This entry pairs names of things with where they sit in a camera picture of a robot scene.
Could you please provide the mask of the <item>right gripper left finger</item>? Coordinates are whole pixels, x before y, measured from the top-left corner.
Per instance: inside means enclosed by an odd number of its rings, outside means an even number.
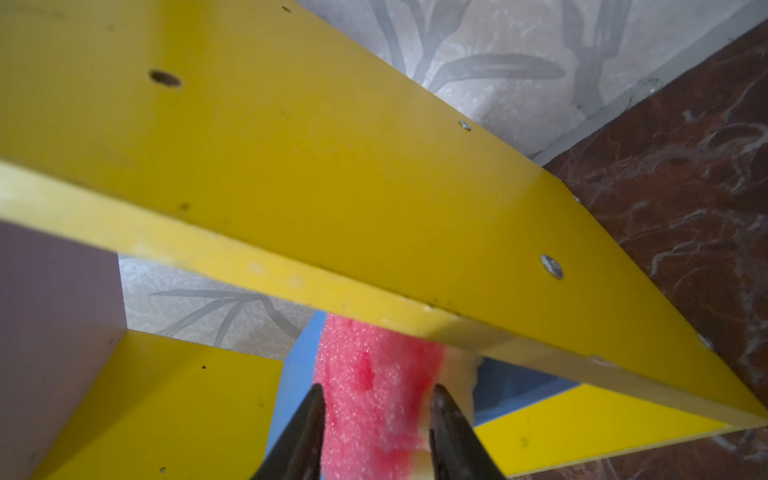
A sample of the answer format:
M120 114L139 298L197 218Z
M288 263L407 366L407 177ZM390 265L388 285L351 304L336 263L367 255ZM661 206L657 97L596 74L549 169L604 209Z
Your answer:
M313 384L252 480L318 480L325 431L323 388Z

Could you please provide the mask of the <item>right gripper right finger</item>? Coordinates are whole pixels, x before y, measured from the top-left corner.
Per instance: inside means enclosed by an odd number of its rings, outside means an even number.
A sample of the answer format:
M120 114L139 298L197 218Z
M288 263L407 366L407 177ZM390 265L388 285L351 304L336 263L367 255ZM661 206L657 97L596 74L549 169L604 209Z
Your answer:
M437 480L505 480L447 388L430 402L430 450Z

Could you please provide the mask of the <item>pink smiley sponge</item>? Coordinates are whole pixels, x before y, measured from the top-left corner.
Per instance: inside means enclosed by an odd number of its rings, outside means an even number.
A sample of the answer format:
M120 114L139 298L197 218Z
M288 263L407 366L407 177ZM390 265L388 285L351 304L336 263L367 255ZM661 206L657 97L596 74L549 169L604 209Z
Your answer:
M468 420L480 356L327 316L313 380L325 401L326 479L431 479L430 403L444 386Z

